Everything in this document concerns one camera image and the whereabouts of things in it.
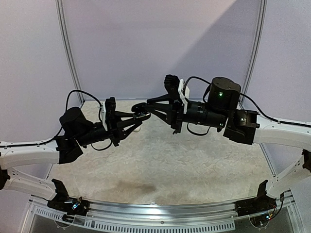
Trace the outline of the black earbud charging case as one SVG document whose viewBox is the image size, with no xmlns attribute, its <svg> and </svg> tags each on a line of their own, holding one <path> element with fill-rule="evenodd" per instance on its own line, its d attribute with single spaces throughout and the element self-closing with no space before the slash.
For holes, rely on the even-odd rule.
<svg viewBox="0 0 311 233">
<path fill-rule="evenodd" d="M 146 110 L 147 103 L 142 102 L 132 106 L 131 111 L 135 120 L 145 121 L 151 117 L 151 114 Z"/>
</svg>

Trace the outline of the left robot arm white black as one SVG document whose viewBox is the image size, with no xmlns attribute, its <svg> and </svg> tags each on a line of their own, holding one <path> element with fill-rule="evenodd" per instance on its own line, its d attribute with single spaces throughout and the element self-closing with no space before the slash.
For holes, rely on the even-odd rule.
<svg viewBox="0 0 311 233">
<path fill-rule="evenodd" d="M 86 119 L 79 107 L 72 107 L 60 117 L 64 135 L 45 142 L 2 142 L 0 145 L 0 187 L 53 201 L 62 211 L 72 207 L 72 200 L 59 180 L 42 180 L 16 170 L 32 164 L 68 164 L 83 154 L 82 148 L 109 139 L 114 146 L 126 139 L 144 120 L 148 112 L 125 113 L 111 109 L 105 120 L 93 123 Z"/>
</svg>

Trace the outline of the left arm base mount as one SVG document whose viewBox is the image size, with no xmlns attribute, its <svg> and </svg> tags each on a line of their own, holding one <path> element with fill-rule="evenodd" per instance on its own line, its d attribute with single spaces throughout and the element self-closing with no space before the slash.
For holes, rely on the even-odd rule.
<svg viewBox="0 0 311 233">
<path fill-rule="evenodd" d="M 82 197 L 72 198 L 69 196 L 62 181 L 52 179 L 52 182 L 56 188 L 56 195 L 52 200 L 48 201 L 47 206 L 49 208 L 66 212 L 68 216 L 87 215 L 90 207 L 90 201 L 85 200 Z"/>
</svg>

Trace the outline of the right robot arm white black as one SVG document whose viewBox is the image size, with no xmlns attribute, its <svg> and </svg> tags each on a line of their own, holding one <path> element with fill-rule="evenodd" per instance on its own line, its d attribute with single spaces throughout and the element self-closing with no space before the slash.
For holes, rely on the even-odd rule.
<svg viewBox="0 0 311 233">
<path fill-rule="evenodd" d="M 164 81 L 167 94 L 148 99 L 145 109 L 181 131 L 183 123 L 214 127 L 231 141 L 241 144 L 278 144 L 302 149 L 301 158 L 279 175 L 263 181 L 251 207 L 261 212 L 279 194 L 311 175 L 311 125 L 266 115 L 255 110 L 238 109 L 241 86 L 225 77 L 208 83 L 202 101 L 191 101 L 188 81 L 168 75 Z"/>
</svg>

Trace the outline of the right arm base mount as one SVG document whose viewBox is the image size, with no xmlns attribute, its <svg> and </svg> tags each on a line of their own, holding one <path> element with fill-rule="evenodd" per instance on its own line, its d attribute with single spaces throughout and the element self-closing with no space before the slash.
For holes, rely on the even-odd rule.
<svg viewBox="0 0 311 233">
<path fill-rule="evenodd" d="M 257 195 L 254 198 L 239 200 L 235 202 L 235 211 L 238 216 L 248 216 L 259 212 L 266 212 L 267 215 L 261 217 L 260 222 L 269 222 L 274 219 L 282 210 L 284 203 L 284 193 L 280 194 L 281 205 L 277 207 L 276 198 L 267 195 L 266 186 L 268 180 L 259 184 Z"/>
</svg>

